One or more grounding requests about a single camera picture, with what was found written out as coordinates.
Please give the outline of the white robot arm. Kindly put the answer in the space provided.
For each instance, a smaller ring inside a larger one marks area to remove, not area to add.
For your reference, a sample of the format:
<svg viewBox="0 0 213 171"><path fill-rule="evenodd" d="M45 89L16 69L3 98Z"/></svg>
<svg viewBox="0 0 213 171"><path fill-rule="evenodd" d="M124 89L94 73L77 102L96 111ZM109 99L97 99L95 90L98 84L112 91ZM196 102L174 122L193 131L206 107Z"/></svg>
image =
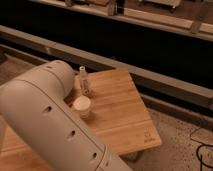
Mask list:
<svg viewBox="0 0 213 171"><path fill-rule="evenodd" d="M54 60L0 86L0 114L55 171L132 171L65 103L69 64Z"/></svg>

